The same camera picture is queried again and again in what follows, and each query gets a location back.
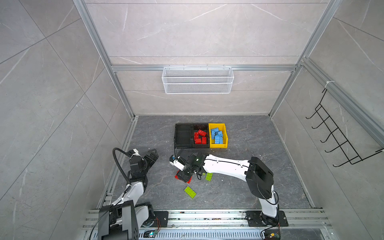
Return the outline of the red lego brick small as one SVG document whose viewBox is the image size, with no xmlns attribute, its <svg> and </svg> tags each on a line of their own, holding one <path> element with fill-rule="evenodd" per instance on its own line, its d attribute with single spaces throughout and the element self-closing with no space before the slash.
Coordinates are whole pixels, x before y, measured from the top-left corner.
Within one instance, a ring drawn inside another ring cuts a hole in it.
<svg viewBox="0 0 384 240">
<path fill-rule="evenodd" d="M 195 145 L 200 145 L 202 143 L 202 139 L 199 133 L 194 133 L 194 142 Z"/>
</svg>

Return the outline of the red arch lego piece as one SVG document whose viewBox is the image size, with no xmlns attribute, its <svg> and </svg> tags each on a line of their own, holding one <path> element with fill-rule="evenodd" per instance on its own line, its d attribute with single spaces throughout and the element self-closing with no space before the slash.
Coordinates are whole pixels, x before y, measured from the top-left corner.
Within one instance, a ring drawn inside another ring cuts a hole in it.
<svg viewBox="0 0 384 240">
<path fill-rule="evenodd" d="M 184 183 L 189 184 L 191 182 L 192 176 L 193 176 L 193 173 L 191 173 L 187 170 L 184 170 L 184 171 L 179 170 L 177 172 L 175 178 L 183 181 Z"/>
</svg>

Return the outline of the green lego brick front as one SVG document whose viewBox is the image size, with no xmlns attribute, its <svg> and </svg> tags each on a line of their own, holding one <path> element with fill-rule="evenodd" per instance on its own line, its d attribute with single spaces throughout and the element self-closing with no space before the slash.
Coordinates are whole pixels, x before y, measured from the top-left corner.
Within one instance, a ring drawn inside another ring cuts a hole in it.
<svg viewBox="0 0 384 240">
<path fill-rule="evenodd" d="M 184 189 L 184 192 L 191 198 L 191 199 L 194 199 L 195 196 L 197 195 L 196 192 L 194 190 L 192 190 L 190 187 L 186 187 Z"/>
</svg>

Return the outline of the green lego brick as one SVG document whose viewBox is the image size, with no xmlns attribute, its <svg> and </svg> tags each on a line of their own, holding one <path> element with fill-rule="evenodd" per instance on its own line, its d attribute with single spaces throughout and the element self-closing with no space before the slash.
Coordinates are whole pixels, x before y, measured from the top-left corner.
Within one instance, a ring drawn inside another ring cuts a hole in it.
<svg viewBox="0 0 384 240">
<path fill-rule="evenodd" d="M 184 189 L 184 192 L 191 198 L 191 199 L 194 199 L 195 196 L 197 195 L 196 192 L 194 190 L 192 190 L 190 187 L 186 187 Z"/>
<path fill-rule="evenodd" d="M 207 180 L 207 181 L 210 182 L 210 181 L 212 180 L 212 177 L 213 177 L 213 173 L 207 173 L 207 174 L 206 174 L 206 180 Z"/>
</svg>

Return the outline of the blue lego brick front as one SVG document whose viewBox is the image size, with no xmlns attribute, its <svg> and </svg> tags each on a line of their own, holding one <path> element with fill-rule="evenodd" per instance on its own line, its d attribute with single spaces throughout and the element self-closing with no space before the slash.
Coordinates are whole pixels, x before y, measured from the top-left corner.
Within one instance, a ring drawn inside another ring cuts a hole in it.
<svg viewBox="0 0 384 240">
<path fill-rule="evenodd" d="M 221 144 L 221 136 L 215 135 L 214 144 L 216 145 Z"/>
</svg>

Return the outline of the blue lego brick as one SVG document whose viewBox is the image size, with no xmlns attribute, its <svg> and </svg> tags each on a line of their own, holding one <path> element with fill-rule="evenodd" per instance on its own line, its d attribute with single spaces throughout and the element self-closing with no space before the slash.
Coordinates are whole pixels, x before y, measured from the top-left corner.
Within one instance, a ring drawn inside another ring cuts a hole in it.
<svg viewBox="0 0 384 240">
<path fill-rule="evenodd" d="M 224 143 L 224 138 L 223 138 L 223 132 L 222 131 L 217 132 L 217 138 L 218 138 L 218 144 L 223 144 Z"/>
<path fill-rule="evenodd" d="M 218 134 L 219 131 L 219 128 L 211 129 L 211 134 L 215 136 L 216 134 Z"/>
<path fill-rule="evenodd" d="M 216 145 L 221 144 L 221 136 L 215 135 L 214 144 Z"/>
</svg>

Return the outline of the blue lego brick top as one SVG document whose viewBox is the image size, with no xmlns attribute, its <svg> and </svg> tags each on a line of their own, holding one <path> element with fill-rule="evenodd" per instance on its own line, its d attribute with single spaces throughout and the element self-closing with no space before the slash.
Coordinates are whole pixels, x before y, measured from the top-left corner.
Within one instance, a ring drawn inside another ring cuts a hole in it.
<svg viewBox="0 0 384 240">
<path fill-rule="evenodd" d="M 218 134 L 219 131 L 219 128 L 211 129 L 211 134 L 215 136 L 216 134 Z"/>
</svg>

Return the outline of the red lego brick large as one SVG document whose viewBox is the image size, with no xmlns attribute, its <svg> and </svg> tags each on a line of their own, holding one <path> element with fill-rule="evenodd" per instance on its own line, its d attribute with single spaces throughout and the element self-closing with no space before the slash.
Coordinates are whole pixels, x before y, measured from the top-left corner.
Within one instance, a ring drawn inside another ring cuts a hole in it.
<svg viewBox="0 0 384 240">
<path fill-rule="evenodd" d="M 202 137 L 206 137 L 207 136 L 207 132 L 205 132 L 203 130 L 198 130 L 198 135 L 202 136 Z"/>
</svg>

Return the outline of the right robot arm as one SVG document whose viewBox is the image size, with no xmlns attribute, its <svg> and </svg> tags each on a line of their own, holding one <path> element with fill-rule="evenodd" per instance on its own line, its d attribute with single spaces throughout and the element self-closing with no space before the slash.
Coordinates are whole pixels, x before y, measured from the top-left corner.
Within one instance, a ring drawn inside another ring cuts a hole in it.
<svg viewBox="0 0 384 240">
<path fill-rule="evenodd" d="M 172 155 L 169 161 L 179 169 L 177 179 L 185 183 L 190 181 L 192 175 L 200 179 L 203 173 L 226 175 L 246 182 L 262 207 L 257 221 L 265 226 L 278 225 L 279 196 L 274 190 L 274 174 L 259 158 L 231 160 L 207 153 L 188 155 L 180 150 L 177 155 Z"/>
</svg>

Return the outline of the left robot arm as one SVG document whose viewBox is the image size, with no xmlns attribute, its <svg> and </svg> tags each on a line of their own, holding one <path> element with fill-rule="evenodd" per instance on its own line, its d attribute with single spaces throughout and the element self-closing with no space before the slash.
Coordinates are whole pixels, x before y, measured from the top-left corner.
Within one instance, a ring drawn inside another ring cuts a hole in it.
<svg viewBox="0 0 384 240">
<path fill-rule="evenodd" d="M 101 207 L 90 240 L 138 240 L 140 227 L 161 227 L 151 203 L 137 204 L 148 186 L 147 173 L 159 158 L 156 149 L 141 156 L 136 149 L 125 152 L 113 149 L 114 161 L 126 181 L 121 195 L 110 205 Z"/>
</svg>

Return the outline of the green lego brick lower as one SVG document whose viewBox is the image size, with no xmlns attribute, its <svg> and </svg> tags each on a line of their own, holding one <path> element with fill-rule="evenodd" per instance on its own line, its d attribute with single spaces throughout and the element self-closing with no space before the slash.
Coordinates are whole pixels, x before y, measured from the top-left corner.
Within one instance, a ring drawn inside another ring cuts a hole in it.
<svg viewBox="0 0 384 240">
<path fill-rule="evenodd" d="M 207 173 L 207 174 L 206 174 L 206 180 L 207 180 L 207 181 L 210 182 L 210 181 L 212 180 L 212 177 L 213 177 L 213 173 Z"/>
</svg>

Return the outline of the yellow plastic bin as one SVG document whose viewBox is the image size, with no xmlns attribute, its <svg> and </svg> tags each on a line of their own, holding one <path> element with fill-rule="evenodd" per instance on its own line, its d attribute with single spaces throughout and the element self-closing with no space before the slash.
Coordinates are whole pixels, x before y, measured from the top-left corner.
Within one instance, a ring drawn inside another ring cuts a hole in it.
<svg viewBox="0 0 384 240">
<path fill-rule="evenodd" d="M 210 148 L 211 149 L 227 149 L 228 135 L 225 124 L 209 123 Z"/>
</svg>

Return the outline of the aluminium rail front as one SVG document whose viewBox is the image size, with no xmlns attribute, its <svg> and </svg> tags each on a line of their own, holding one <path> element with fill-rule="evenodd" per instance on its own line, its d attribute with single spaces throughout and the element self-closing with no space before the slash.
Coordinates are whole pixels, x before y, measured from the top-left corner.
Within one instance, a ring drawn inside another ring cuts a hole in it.
<svg viewBox="0 0 384 240">
<path fill-rule="evenodd" d="M 158 210 L 159 226 L 139 229 L 140 240 L 336 240 L 321 209 L 285 209 L 279 224 L 259 225 L 258 210 Z"/>
</svg>

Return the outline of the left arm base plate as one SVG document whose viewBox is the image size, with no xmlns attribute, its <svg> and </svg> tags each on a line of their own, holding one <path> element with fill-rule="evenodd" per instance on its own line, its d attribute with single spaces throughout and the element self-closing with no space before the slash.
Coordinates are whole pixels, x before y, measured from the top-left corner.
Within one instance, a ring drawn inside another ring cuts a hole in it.
<svg viewBox="0 0 384 240">
<path fill-rule="evenodd" d="M 154 211 L 149 218 L 142 224 L 144 228 L 166 228 L 169 221 L 168 211 Z"/>
</svg>

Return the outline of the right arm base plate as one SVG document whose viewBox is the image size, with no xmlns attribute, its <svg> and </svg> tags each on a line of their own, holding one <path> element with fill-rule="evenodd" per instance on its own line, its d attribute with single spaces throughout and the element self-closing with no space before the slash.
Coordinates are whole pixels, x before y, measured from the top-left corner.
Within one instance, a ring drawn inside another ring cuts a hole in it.
<svg viewBox="0 0 384 240">
<path fill-rule="evenodd" d="M 246 211 L 245 219 L 248 221 L 249 227 L 288 227 L 286 215 L 283 211 L 278 211 L 276 217 L 269 217 L 262 211 Z"/>
</svg>

